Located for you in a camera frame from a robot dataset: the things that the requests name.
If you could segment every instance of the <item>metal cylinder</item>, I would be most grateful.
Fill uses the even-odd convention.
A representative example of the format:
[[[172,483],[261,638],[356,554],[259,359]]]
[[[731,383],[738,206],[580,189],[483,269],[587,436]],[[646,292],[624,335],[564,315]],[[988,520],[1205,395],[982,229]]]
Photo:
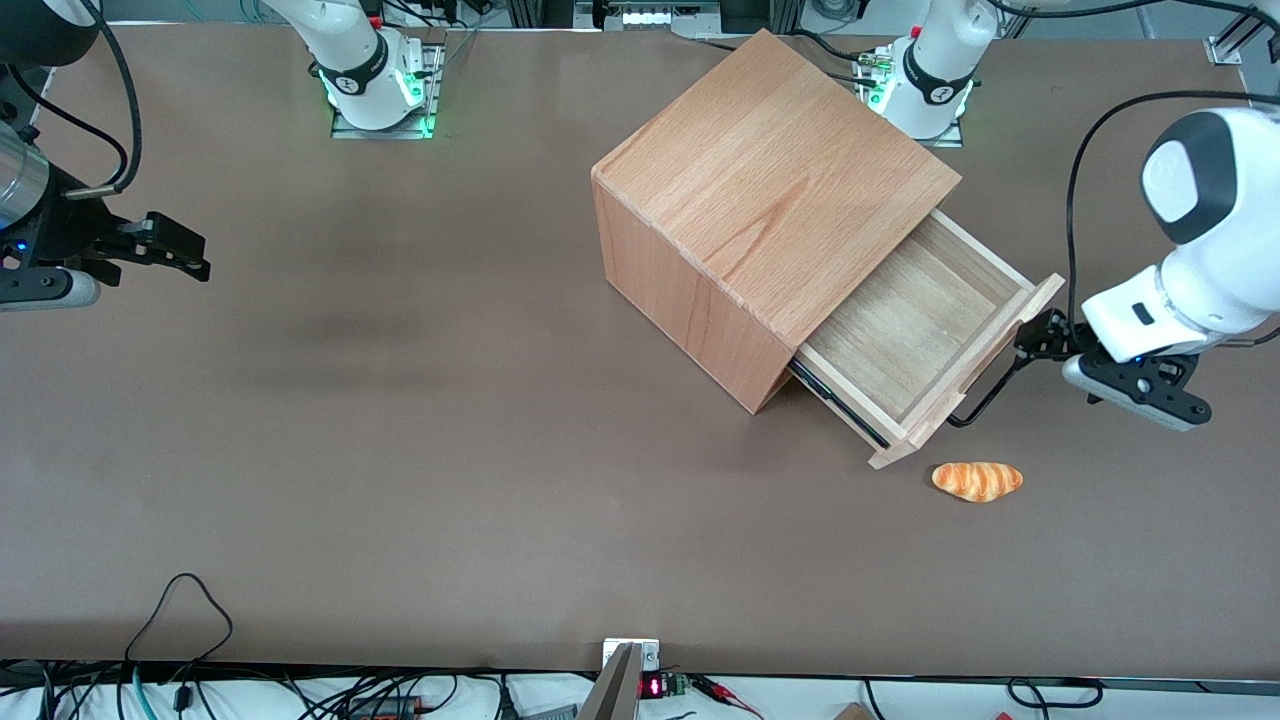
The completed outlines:
[[[49,160],[0,123],[0,231],[27,217],[49,186]]]

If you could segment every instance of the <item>red wire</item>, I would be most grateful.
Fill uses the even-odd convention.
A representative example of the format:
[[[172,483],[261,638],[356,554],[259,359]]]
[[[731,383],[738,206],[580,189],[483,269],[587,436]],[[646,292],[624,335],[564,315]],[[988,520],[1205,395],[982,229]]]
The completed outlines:
[[[745,711],[750,712],[751,715],[755,715],[760,720],[764,720],[764,716],[760,715],[760,712],[758,710],[755,710],[754,707],[751,707],[750,705],[748,705],[748,703],[745,703],[745,702],[742,702],[741,700],[737,700],[737,698],[733,698],[733,701],[737,702],[737,705],[733,705],[732,707],[736,707],[739,710],[745,710]]]
[[[745,710],[745,711],[750,712],[751,715],[755,715],[760,720],[764,720],[764,716],[760,715],[759,710],[756,710],[756,708],[751,707],[750,705],[748,705],[746,702],[744,702],[742,698],[740,698],[736,694],[733,694],[733,691],[731,691],[731,689],[728,689],[728,688],[726,688],[724,685],[721,685],[721,684],[717,684],[714,687],[714,691],[716,691],[716,694],[721,696],[722,700],[724,700],[724,701],[727,701],[730,703],[730,707],[736,707],[739,710]]]

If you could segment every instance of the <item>wood grain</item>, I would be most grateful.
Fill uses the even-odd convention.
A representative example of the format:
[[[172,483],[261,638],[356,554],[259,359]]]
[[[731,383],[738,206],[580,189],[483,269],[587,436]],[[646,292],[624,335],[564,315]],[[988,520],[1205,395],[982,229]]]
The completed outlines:
[[[654,228],[593,184],[604,275],[744,407],[781,386],[794,348],[694,269]]]
[[[791,348],[960,179],[764,31],[593,177]]]
[[[911,231],[808,341],[895,420],[1021,290],[1001,268],[966,252],[937,215]]]
[[[870,459],[883,468],[937,432],[1018,325],[1061,286],[1056,274],[1033,286],[933,210],[796,357],[888,441]]]

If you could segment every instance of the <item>mounting plate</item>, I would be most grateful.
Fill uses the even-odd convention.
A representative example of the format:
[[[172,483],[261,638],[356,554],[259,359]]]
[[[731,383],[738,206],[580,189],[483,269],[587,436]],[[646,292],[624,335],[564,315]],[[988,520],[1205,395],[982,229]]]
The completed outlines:
[[[1240,51],[1230,50],[1224,53],[1219,49],[1219,37],[1211,35],[1204,40],[1204,54],[1208,55],[1208,61],[1215,65],[1239,65],[1240,64]]]
[[[639,644],[644,651],[644,666],[641,670],[645,673],[658,671],[658,641],[653,638],[605,638],[600,667],[609,664],[609,659],[613,657],[613,651],[618,650],[618,646],[622,643]]]

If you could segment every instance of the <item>toy bread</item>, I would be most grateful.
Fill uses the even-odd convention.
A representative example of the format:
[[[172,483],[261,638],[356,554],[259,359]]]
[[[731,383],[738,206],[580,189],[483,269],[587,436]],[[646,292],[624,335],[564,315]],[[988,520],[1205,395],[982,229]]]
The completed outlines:
[[[1001,462],[947,462],[933,470],[933,484],[969,502],[991,502],[1023,487],[1023,474]]]

